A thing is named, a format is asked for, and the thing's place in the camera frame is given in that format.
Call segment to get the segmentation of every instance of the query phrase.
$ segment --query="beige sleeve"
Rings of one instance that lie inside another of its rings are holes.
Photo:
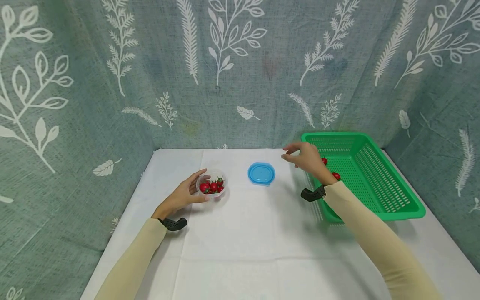
[[[353,232],[375,264],[392,300],[437,300],[440,293],[407,245],[339,181],[325,187],[325,201]]]
[[[148,219],[136,238],[113,266],[95,300],[133,300],[152,256],[167,228],[157,219]]]

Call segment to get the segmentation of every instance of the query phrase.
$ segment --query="white table cover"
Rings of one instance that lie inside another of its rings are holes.
[[[327,227],[315,203],[300,198],[306,174],[280,149],[157,150],[81,297],[93,299],[155,207],[190,174],[219,168],[229,193],[179,211],[188,219],[155,253],[136,299],[389,299],[386,286],[345,227]],[[269,187],[248,167],[272,164]],[[422,219],[389,223],[445,299],[479,299],[480,275],[427,208]]]

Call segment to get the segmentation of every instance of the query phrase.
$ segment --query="human hand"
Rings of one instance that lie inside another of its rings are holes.
[[[177,210],[187,205],[208,201],[209,198],[206,195],[193,195],[197,192],[196,182],[198,177],[206,171],[207,169],[202,169],[182,181],[173,193],[156,208],[152,218],[164,220],[169,215],[176,213]]]
[[[330,185],[337,182],[336,178],[323,163],[315,145],[309,142],[296,142],[283,147],[283,150],[287,152],[282,155],[284,160],[294,163],[296,168],[301,168],[312,174],[322,185]],[[298,156],[291,155],[298,150],[300,150]]]

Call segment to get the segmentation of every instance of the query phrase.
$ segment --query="green basket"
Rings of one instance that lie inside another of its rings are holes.
[[[341,175],[345,185],[384,221],[425,216],[425,207],[371,137],[361,132],[309,132],[301,136],[328,159],[328,169]],[[314,179],[315,188],[321,184]],[[318,200],[330,222],[342,219]]]

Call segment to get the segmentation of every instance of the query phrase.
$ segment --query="teal fabric backdrop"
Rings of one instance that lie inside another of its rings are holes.
[[[7,300],[80,297],[154,150],[306,131],[371,135],[480,269],[478,0],[0,4]]]

